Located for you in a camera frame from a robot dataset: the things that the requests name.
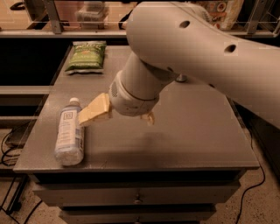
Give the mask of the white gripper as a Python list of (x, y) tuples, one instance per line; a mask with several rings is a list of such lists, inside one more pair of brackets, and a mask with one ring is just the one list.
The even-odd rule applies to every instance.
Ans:
[(121, 115), (140, 116), (149, 125), (155, 124), (155, 116), (151, 111), (158, 103), (159, 97), (153, 100), (137, 99), (122, 84), (122, 74), (122, 71), (117, 73), (108, 94), (99, 94), (79, 113), (80, 126), (89, 126), (92, 122), (108, 120), (111, 117), (112, 108)]

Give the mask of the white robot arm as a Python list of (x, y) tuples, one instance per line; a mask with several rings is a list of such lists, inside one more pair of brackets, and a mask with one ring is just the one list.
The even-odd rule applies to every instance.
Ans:
[(226, 34), (206, 15), (192, 3), (140, 3), (126, 25), (131, 54), (108, 93), (79, 113), (80, 125), (112, 110), (153, 121), (162, 89), (186, 74), (280, 128), (280, 48)]

